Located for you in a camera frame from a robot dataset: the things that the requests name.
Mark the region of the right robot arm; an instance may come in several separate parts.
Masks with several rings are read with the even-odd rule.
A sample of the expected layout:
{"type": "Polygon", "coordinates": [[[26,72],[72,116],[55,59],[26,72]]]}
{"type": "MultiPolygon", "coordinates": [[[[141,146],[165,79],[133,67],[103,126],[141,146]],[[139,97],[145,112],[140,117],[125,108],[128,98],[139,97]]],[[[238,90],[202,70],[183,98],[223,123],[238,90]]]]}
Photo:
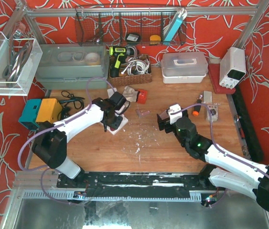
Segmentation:
{"type": "Polygon", "coordinates": [[[235,155],[198,134],[187,115],[171,119],[157,115],[159,130],[174,133],[181,147],[194,159],[206,162],[200,171],[205,186],[228,188],[255,200],[269,212],[269,165],[235,155]]]}

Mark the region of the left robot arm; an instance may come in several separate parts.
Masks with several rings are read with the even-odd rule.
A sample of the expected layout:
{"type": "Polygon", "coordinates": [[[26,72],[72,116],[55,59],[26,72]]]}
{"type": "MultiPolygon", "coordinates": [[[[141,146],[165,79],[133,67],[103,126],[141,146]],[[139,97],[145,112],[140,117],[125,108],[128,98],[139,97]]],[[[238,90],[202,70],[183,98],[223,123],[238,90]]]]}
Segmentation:
{"type": "Polygon", "coordinates": [[[84,180],[84,170],[67,156],[67,144],[88,127],[100,123],[105,131],[117,133],[127,122],[124,112],[130,102],[119,92],[109,98],[96,98],[82,111],[53,124],[41,123],[32,151],[49,168],[56,169],[75,182],[84,180]]]}

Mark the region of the white peg board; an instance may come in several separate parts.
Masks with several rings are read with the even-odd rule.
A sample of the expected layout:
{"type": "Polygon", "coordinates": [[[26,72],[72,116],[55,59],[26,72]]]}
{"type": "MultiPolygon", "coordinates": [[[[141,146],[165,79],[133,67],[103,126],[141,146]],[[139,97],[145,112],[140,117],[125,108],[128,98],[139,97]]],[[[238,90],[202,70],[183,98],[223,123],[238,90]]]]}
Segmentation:
{"type": "Polygon", "coordinates": [[[115,135],[118,133],[127,123],[128,119],[122,114],[117,116],[117,129],[113,129],[112,127],[108,129],[108,131],[112,134],[115,135]]]}

